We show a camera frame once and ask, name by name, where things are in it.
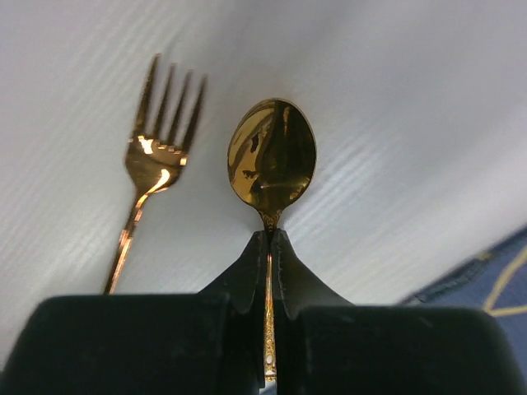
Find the blue embroidered cloth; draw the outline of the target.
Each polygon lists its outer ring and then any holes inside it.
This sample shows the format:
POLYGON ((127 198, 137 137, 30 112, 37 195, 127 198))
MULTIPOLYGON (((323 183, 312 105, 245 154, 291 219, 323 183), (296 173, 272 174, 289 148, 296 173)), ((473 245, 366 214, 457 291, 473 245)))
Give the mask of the blue embroidered cloth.
POLYGON ((462 263, 401 303, 470 306, 496 318, 524 314, 526 229, 462 263))

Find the gold spoon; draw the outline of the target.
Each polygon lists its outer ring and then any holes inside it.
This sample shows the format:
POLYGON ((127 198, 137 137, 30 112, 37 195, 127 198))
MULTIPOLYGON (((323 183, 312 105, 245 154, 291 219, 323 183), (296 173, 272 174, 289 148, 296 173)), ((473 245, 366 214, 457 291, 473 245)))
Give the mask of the gold spoon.
POLYGON ((257 361, 263 384, 277 382, 277 340, 273 293, 277 274, 271 244, 282 213, 307 190, 313 179, 316 144, 312 127, 290 100, 261 100, 243 116, 227 150, 231 188, 256 210, 263 224, 263 300, 257 308, 257 361))

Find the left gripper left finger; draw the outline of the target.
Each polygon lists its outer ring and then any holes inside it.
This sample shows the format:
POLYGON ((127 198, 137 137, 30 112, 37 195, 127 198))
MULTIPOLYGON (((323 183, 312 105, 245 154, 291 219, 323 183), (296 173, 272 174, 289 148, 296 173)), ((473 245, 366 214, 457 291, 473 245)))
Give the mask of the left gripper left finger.
POLYGON ((264 385, 264 232, 194 294, 41 302, 1 373, 4 394, 256 394, 264 385))

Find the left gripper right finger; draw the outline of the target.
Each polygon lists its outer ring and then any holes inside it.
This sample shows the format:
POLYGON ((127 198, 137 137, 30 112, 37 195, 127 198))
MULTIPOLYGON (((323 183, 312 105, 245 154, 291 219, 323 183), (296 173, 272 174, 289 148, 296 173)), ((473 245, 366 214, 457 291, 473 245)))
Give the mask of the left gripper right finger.
POLYGON ((523 394, 526 380, 496 319, 454 306, 489 262, 471 260, 385 306, 352 304, 297 256, 270 244, 280 394, 523 394))

